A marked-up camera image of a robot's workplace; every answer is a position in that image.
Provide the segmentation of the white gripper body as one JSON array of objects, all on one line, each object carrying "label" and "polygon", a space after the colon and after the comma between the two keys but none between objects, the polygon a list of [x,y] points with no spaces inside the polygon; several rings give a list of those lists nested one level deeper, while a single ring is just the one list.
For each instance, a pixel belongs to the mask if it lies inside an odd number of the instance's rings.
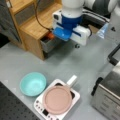
[{"label": "white gripper body", "polygon": [[57,27],[57,23],[62,22],[61,20],[62,17],[80,18],[80,21],[78,22],[77,26],[73,29],[72,36],[70,37],[69,40],[73,40],[74,42],[80,45],[85,45],[87,43],[91,31],[89,28],[85,28],[80,25],[80,22],[82,21],[81,13],[63,11],[62,9],[59,9],[53,13],[52,17],[53,17],[53,30]]}]

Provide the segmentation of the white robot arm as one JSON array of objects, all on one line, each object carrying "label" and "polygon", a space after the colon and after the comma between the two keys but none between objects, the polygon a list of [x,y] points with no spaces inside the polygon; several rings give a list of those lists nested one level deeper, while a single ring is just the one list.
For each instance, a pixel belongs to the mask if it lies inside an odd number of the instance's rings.
[{"label": "white robot arm", "polygon": [[111,13],[118,0],[61,0],[62,7],[52,14],[53,34],[63,41],[73,40],[81,45],[87,43],[91,30],[81,25],[84,8],[99,15]]}]

